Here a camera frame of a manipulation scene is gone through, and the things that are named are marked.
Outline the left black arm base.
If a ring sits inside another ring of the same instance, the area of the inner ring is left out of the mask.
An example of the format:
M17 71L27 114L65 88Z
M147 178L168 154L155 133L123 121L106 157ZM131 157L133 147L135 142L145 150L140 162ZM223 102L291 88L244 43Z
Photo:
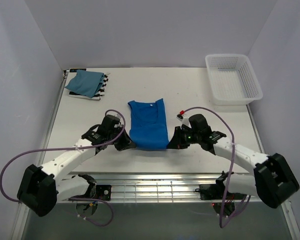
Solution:
M112 198L112 186L109 184L107 185L98 184L95 187L94 196L92 198L103 200L103 201L110 201Z

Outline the royal blue tank top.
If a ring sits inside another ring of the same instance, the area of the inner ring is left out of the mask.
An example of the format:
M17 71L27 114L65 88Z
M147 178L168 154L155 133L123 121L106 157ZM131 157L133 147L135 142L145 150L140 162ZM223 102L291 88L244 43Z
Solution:
M129 136L142 150L161 151L169 143L164 100L155 102L128 102L131 127Z

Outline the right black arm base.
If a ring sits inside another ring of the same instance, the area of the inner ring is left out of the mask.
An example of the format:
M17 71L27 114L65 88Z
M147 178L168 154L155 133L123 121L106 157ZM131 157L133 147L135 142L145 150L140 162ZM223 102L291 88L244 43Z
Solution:
M199 193L201 200L221 200L224 195L224 186L218 184L200 184L194 191Z

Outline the black white striped tank top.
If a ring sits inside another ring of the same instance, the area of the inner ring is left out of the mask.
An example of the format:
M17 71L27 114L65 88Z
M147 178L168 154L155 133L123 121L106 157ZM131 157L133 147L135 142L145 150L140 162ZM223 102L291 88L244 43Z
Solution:
M94 96L92 98L89 98L88 96L80 95L78 93L74 93L72 91L70 91L68 93L68 96L72 97L72 98L78 98L78 99L87 99L87 100L99 101L105 95L105 89L107 87L108 81L109 81L109 75L105 74L103 79L100 81L100 83L98 85L99 90L94 94Z

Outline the light blue tank top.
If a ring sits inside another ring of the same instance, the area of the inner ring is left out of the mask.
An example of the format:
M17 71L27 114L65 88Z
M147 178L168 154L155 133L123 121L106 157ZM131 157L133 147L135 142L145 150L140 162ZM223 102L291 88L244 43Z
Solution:
M92 99L103 85L105 74L102 72L78 69L74 78L65 86L67 90Z

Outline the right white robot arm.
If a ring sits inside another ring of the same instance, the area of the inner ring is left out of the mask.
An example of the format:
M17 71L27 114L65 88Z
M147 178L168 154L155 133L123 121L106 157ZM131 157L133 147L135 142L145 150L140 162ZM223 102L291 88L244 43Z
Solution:
M227 199L232 194L250 195L275 209L300 189L286 159L278 153L259 153L232 143L222 132L197 130L186 125L175 127L167 148L182 150L191 144L198 144L204 151L233 161L248 171L246 175L222 172L215 184L203 191L207 199Z

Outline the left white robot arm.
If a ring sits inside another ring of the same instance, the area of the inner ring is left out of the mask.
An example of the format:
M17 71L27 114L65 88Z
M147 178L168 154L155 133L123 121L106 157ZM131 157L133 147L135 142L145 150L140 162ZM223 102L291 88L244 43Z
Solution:
M40 166L28 166L23 174L17 198L39 217L46 216L59 201L74 197L85 200L94 198L97 184L92 176L80 173L69 179L65 177L80 164L105 150L107 142L114 145L117 151L136 147L122 128L106 135L88 130L72 149Z

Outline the white plastic basket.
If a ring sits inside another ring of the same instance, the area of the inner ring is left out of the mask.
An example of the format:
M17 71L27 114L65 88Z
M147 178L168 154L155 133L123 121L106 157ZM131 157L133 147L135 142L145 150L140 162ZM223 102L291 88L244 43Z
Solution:
M249 58L243 54L209 54L205 57L213 103L242 106L263 98Z

